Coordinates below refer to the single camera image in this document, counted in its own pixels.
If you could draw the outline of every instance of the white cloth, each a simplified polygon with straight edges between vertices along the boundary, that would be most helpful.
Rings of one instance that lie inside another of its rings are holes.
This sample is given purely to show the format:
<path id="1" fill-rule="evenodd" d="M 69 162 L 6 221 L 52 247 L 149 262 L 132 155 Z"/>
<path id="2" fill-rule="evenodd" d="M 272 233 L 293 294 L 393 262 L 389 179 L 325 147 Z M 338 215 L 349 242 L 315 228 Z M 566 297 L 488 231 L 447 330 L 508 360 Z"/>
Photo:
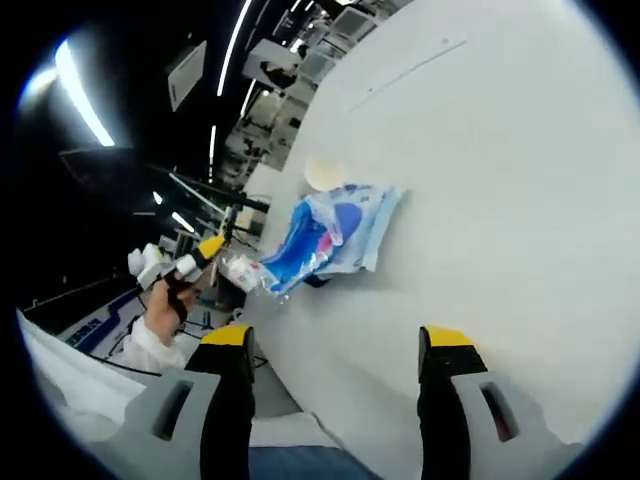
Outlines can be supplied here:
<path id="1" fill-rule="evenodd" d="M 142 316 L 133 324 L 131 335 L 125 337 L 122 352 L 111 361 L 146 372 L 163 373 L 169 367 L 184 368 L 198 344 L 198 339 L 178 334 L 167 346 L 147 328 Z"/>

